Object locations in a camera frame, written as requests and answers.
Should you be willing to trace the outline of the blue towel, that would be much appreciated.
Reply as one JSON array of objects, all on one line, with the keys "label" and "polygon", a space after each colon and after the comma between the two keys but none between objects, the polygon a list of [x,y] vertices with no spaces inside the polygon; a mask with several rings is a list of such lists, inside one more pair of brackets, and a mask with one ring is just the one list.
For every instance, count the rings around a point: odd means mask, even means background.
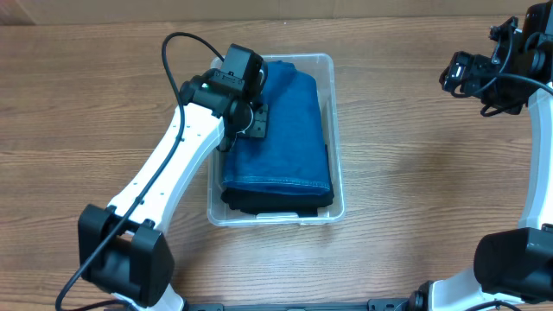
[{"label": "blue towel", "polygon": [[331,181],[315,79],[288,62],[271,62],[268,70],[261,94],[269,106],[266,137],[235,142],[222,183],[255,192],[326,194]]}]

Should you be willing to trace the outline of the black cloth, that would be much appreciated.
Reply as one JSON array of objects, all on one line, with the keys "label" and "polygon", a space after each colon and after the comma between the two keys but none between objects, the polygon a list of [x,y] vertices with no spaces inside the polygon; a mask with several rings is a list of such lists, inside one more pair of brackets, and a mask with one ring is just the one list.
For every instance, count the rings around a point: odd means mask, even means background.
[{"label": "black cloth", "polygon": [[310,217],[317,217],[318,216],[318,208],[317,207],[310,207],[310,208],[301,208],[296,210],[296,214],[300,218],[310,218]]},{"label": "black cloth", "polygon": [[324,194],[276,194],[227,187],[220,195],[231,210],[259,215],[260,213],[296,213],[301,208],[323,208],[333,204],[334,187],[329,170],[328,146],[324,144],[329,190]]}]

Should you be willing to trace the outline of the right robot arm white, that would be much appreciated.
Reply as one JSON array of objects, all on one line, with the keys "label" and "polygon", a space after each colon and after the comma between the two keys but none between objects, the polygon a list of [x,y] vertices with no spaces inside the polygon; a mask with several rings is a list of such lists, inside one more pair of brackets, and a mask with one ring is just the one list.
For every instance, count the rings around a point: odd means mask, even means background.
[{"label": "right robot arm white", "polygon": [[482,117],[527,112],[531,158],[515,226],[485,235],[472,264],[428,281],[399,310],[519,310],[552,300],[552,3],[530,6],[489,29],[489,56],[454,53],[439,82],[455,98],[476,98]]}]

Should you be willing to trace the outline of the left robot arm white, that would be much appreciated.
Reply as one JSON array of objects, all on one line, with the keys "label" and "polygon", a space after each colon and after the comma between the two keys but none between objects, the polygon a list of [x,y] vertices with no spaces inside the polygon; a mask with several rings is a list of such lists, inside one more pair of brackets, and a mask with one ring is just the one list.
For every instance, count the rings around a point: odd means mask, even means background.
[{"label": "left robot arm white", "polygon": [[106,207],[87,206],[78,220],[78,277],[114,297],[124,310],[183,310],[170,285],[175,260],[165,234],[200,165],[237,136],[262,138],[266,105],[259,98],[268,65],[232,44],[220,67],[179,87],[171,125],[139,173]]}]

